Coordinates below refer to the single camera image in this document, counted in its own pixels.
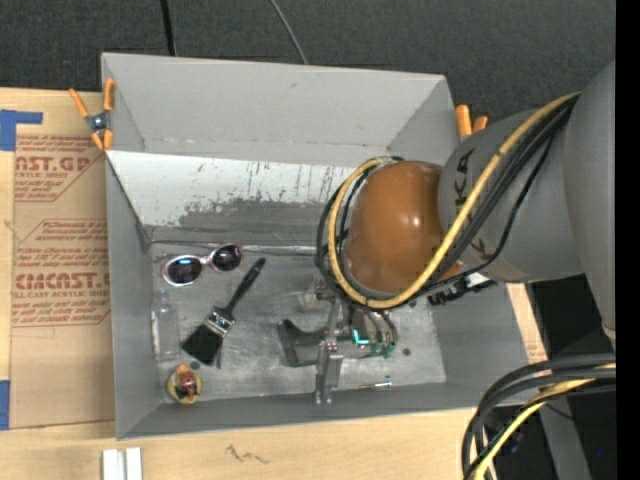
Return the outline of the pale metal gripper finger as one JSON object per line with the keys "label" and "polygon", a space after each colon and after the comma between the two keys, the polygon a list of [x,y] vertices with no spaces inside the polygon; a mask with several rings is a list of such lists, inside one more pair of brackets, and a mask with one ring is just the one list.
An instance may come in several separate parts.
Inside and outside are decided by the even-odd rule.
{"label": "pale metal gripper finger", "polygon": [[341,367],[344,355],[337,343],[330,344],[330,387],[336,388],[339,384]]}
{"label": "pale metal gripper finger", "polygon": [[314,402],[316,404],[325,404],[330,399],[330,386],[329,386],[329,363],[330,363],[330,344],[326,341],[321,341],[319,344],[318,357],[316,363],[316,377],[315,377],[315,390],[314,390]]}

